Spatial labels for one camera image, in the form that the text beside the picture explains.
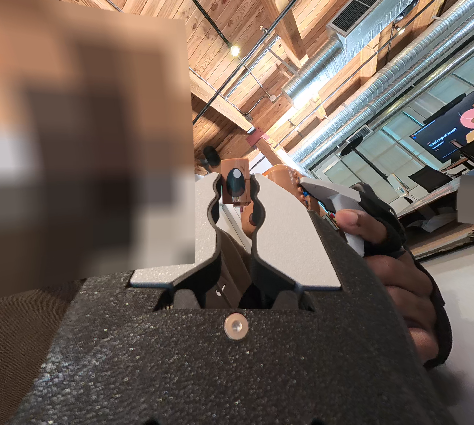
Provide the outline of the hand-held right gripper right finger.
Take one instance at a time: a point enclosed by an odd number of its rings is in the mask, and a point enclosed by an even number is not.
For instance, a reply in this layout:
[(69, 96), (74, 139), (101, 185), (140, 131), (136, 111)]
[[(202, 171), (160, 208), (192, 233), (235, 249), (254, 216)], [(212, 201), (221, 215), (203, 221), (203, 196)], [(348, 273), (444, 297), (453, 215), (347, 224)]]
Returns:
[(261, 290), (338, 290), (340, 280), (308, 210), (262, 174), (251, 176), (256, 224), (252, 280)]

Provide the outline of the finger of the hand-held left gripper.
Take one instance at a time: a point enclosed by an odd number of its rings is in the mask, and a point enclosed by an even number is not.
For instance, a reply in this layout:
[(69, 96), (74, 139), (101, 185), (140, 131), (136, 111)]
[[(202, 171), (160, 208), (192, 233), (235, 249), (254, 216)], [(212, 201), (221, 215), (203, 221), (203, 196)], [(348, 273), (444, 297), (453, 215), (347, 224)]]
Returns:
[(341, 209), (361, 210), (359, 191), (320, 179), (303, 177), (299, 181), (305, 191), (321, 201), (331, 212)]

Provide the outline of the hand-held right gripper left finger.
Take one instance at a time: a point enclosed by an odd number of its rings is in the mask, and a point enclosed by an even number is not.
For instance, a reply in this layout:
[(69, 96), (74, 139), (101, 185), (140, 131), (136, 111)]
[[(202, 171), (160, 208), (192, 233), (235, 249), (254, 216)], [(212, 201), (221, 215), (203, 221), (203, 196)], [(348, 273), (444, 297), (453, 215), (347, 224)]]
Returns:
[(180, 284), (191, 280), (191, 288), (204, 277), (204, 269), (220, 254), (220, 237), (211, 211), (218, 205), (220, 194), (218, 173), (210, 173), (195, 182), (195, 254), (193, 264), (178, 264), (156, 268), (139, 269), (131, 277), (131, 286), (143, 288), (180, 288)]

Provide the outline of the brown lego head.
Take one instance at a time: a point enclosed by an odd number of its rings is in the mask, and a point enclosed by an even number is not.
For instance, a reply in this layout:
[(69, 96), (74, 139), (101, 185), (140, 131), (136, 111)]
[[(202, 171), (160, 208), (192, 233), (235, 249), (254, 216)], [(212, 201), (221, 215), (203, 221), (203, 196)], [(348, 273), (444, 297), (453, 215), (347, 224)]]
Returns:
[[(293, 194), (307, 209), (314, 210), (317, 214), (322, 215), (318, 201), (310, 195), (304, 194), (304, 190), (299, 184), (299, 179), (303, 176), (297, 170), (287, 165), (278, 164), (270, 167), (263, 175)], [(256, 226), (252, 219), (253, 207), (253, 202), (241, 207), (242, 230), (250, 239), (252, 239)]]

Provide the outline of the brown lego eye piece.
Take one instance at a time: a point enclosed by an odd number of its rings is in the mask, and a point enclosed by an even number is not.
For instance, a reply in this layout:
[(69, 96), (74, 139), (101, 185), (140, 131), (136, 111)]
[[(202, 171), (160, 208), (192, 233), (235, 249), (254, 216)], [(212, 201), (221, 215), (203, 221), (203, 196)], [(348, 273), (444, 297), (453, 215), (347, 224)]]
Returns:
[(221, 175), (222, 203), (247, 206), (251, 202), (249, 160), (247, 158), (223, 160)]

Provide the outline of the person's left hand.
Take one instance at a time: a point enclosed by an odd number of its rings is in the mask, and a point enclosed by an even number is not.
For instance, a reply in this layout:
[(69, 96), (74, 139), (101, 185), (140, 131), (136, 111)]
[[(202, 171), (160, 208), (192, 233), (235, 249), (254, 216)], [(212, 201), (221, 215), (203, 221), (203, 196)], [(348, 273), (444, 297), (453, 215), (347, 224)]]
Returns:
[[(385, 225), (361, 210), (343, 209), (335, 214), (337, 224), (345, 233), (358, 235), (378, 245), (386, 241)], [(366, 256), (365, 261), (381, 280), (396, 309), (406, 321), (412, 340), (423, 364), (439, 352), (435, 335), (436, 312), (430, 299), (433, 286), (426, 274), (416, 266), (405, 251), (398, 259), (389, 256)]]

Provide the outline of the black ribbed ceiling disc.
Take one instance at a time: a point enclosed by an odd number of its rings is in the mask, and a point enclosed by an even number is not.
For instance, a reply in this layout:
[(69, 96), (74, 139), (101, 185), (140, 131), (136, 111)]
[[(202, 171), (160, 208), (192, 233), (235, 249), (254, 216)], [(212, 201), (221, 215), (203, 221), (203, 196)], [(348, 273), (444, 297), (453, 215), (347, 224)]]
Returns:
[(362, 143), (364, 137), (353, 137), (349, 143), (341, 150), (340, 156), (346, 156), (347, 154), (351, 153), (352, 151), (356, 150), (359, 144)]

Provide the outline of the person's brown zip jacket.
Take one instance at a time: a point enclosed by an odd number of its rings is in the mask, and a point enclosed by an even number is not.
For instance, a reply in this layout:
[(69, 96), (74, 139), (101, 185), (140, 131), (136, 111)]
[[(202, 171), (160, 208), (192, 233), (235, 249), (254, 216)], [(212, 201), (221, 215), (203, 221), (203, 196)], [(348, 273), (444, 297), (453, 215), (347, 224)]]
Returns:
[[(221, 233), (224, 297), (214, 290), (206, 306), (237, 307), (250, 286), (250, 254), (232, 236)], [(0, 299), (0, 421), (9, 421), (39, 374), (63, 316), (85, 279), (17, 293)]]

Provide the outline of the wall display screen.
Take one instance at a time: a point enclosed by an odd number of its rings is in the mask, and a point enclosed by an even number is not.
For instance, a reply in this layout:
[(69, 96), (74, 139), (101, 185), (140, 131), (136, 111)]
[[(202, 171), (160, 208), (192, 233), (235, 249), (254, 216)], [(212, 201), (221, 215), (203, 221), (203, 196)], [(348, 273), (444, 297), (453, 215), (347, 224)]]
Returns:
[(471, 92), (410, 137), (440, 162), (446, 162), (457, 150), (451, 141), (454, 140), (461, 146), (467, 144), (466, 135), (474, 128), (473, 104), (474, 93)]

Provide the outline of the large silver air duct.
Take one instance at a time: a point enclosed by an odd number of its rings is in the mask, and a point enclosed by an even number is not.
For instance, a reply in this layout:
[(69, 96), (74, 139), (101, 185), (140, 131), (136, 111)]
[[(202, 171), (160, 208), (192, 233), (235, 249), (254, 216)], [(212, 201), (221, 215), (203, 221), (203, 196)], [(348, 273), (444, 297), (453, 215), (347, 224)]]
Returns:
[(355, 58), (382, 30), (414, 0), (400, 0), (394, 9), (382, 19), (381, 29), (374, 28), (361, 41), (344, 45), (337, 35), (328, 40), (301, 67), (299, 72), (282, 87), (282, 92), (292, 106), (302, 108), (340, 70)]

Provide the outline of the long silver air duct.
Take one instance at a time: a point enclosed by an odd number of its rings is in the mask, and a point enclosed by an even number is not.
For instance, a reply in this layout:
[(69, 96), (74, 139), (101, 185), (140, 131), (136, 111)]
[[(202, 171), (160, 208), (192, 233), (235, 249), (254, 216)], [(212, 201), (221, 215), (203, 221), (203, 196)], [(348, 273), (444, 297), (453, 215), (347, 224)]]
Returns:
[(318, 161), (327, 156), (339, 144), (343, 143), (349, 136), (356, 132), (366, 122), (375, 119), (371, 125), (372, 128), (379, 128), (383, 123), (400, 112), (410, 102), (420, 96), (424, 91), (430, 89), (450, 73), (455, 71), (466, 60), (473, 57), (474, 43), (471, 42), (463, 49), (459, 50), (453, 57), (447, 60), (443, 65), (433, 71), (429, 76), (424, 78), (419, 84), (413, 84), (417, 78), (419, 70), (424, 71), (425, 64), (418, 66), (408, 74), (406, 78), (401, 78), (390, 85), (381, 95), (377, 96), (368, 105), (348, 122), (338, 128), (330, 138), (322, 145), (314, 148), (306, 157), (300, 160), (301, 165), (305, 168), (311, 168)]
[(329, 151), (345, 141), (350, 134), (371, 119), (379, 107), (385, 104), (382, 98), (389, 94), (388, 88), (403, 90), (408, 84), (408, 74), (418, 61), (427, 55), (436, 54), (442, 42), (452, 33), (465, 37), (464, 28), (473, 18), (474, 0), (459, 0), (446, 11), (440, 20), (433, 23), (418, 38), (409, 44), (392, 61), (364, 84), (334, 111), (327, 122), (314, 129), (300, 144), (290, 151), (293, 161), (305, 167), (312, 166)]

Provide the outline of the grey duct vent box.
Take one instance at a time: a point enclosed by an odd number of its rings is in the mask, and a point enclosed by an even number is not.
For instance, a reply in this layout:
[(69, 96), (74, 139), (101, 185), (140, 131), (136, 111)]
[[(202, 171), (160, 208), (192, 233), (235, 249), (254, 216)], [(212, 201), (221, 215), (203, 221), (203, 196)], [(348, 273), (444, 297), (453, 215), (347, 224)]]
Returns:
[(349, 0), (327, 25), (329, 35), (337, 35), (344, 45), (361, 41), (374, 28), (381, 29), (385, 18), (400, 0)]

